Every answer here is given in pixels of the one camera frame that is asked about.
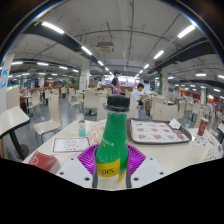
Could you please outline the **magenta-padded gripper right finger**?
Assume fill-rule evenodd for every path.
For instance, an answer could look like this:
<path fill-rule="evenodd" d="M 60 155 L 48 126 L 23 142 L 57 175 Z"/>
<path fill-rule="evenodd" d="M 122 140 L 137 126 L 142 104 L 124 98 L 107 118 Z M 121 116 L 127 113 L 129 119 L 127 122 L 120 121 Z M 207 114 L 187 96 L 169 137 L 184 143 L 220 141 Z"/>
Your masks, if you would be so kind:
<path fill-rule="evenodd" d="M 134 146 L 128 146 L 127 187 L 140 188 L 165 176 L 165 171 L 154 157 L 146 157 Z"/>

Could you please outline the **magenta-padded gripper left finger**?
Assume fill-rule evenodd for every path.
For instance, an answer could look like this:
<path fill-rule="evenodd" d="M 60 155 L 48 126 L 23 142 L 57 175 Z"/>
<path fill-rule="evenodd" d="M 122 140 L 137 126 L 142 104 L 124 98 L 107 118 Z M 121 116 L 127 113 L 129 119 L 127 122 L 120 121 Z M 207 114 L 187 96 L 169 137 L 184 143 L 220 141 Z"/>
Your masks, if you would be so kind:
<path fill-rule="evenodd" d="M 56 175 L 84 188 L 96 188 L 98 179 L 95 153 L 97 148 L 97 145 L 90 146 L 78 157 L 71 157 Z"/>

